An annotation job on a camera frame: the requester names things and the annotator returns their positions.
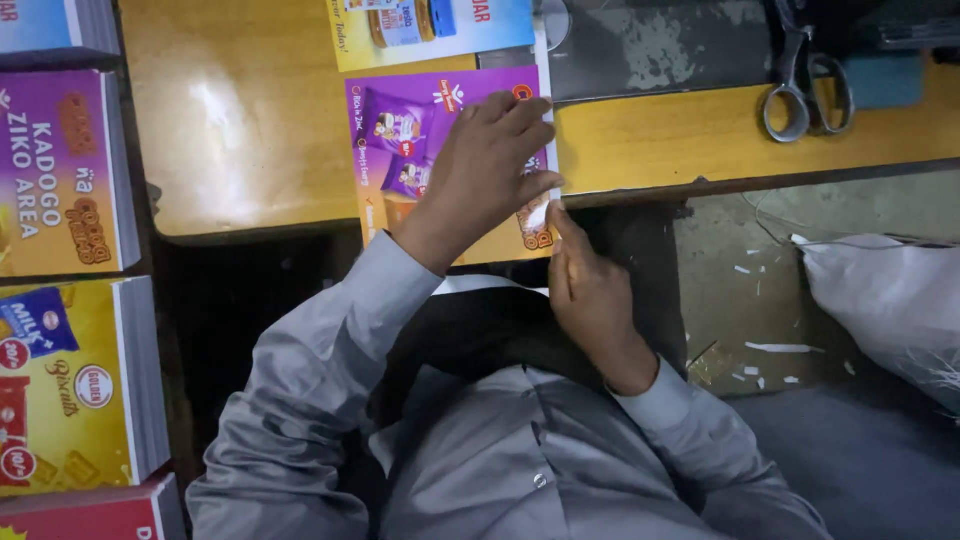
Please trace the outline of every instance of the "jar lid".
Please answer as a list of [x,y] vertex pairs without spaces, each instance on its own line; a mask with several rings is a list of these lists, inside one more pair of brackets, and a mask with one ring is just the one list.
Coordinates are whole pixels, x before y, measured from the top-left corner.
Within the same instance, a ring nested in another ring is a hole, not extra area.
[[457,35],[452,0],[430,0],[430,17],[433,19],[433,33],[437,37]]

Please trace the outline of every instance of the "concrete floor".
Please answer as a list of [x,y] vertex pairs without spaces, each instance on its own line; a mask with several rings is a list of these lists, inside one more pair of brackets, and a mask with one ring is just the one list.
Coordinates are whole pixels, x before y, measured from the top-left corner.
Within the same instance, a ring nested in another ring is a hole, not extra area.
[[[960,239],[960,172],[759,191],[746,197],[755,205],[765,195],[764,211],[824,230]],[[713,380],[711,392],[760,392],[757,377],[732,377],[742,375],[744,366],[759,368],[768,392],[796,386],[783,381],[787,376],[799,378],[800,385],[848,379],[846,360],[858,377],[876,370],[842,327],[816,307],[800,252],[771,238],[743,196],[693,199],[688,206],[693,216],[676,222],[676,234],[690,359],[714,342],[732,358],[732,369]],[[777,225],[770,229],[781,239],[790,233],[814,240],[842,236]],[[747,255],[748,250],[759,252]],[[747,341],[806,344],[826,352],[770,354],[747,348]]]

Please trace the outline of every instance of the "wooden desk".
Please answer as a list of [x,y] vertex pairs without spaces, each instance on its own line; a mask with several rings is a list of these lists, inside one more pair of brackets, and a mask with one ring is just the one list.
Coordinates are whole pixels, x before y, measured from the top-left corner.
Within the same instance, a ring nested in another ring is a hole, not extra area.
[[[120,6],[146,177],[162,191],[161,234],[204,242],[357,217],[345,74],[336,70],[325,1]],[[347,75],[474,66],[466,56]],[[560,109],[566,193],[960,157],[960,69],[931,65],[918,107],[862,112],[847,135],[791,145],[768,141],[757,127],[763,91]]]

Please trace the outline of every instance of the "wire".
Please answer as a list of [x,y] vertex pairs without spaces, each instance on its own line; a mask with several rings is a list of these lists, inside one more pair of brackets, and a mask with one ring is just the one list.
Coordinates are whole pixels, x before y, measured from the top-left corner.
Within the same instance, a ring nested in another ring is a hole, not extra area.
[[[917,238],[911,238],[909,236],[900,236],[897,234],[864,233],[861,231],[835,231],[832,229],[823,229],[821,227],[814,227],[812,225],[806,225],[804,223],[791,221],[789,219],[772,214],[760,208],[763,205],[763,202],[767,200],[767,197],[769,197],[775,191],[779,191],[779,190],[774,189],[771,191],[767,191],[766,193],[763,194],[762,197],[760,197],[760,199],[755,204],[751,202],[749,198],[747,198],[746,193],[740,193],[740,196],[743,197],[743,201],[745,203],[747,203],[748,205],[751,206],[751,208],[754,209],[754,219],[756,220],[756,223],[760,226],[760,228],[763,229],[767,234],[769,234],[770,237],[773,238],[774,242],[776,242],[781,246],[796,245],[797,247],[803,247],[803,246],[837,245],[837,246],[847,246],[847,247],[867,250],[867,251],[896,250],[900,248],[908,248],[913,246],[937,246],[937,247],[945,247],[945,248],[960,247],[960,242],[952,242],[949,240],[918,240]],[[901,244],[897,246],[860,246],[857,244],[851,244],[850,242],[844,242],[843,240],[823,240],[818,242],[806,242],[805,244],[798,245],[789,239],[782,239],[778,237],[776,234],[774,234],[773,231],[771,231],[770,228],[766,224],[764,224],[763,221],[760,220],[761,214],[763,215],[764,218],[788,228],[792,227],[795,229],[808,229],[808,230],[817,231],[820,233],[829,233],[829,234],[838,234],[838,235],[880,234],[882,236],[886,236],[888,238],[897,240],[897,242],[901,242]]]

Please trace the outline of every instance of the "grey sleeve cuff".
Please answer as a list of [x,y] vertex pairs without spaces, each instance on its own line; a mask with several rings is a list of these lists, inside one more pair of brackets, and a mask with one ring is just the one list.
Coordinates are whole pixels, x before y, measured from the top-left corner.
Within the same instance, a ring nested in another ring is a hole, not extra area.
[[404,325],[442,282],[381,231],[353,265],[344,287],[353,292],[358,307],[381,323]]
[[693,394],[689,385],[660,356],[660,373],[649,390],[632,398],[611,392],[620,407],[642,430],[667,430],[690,413]]

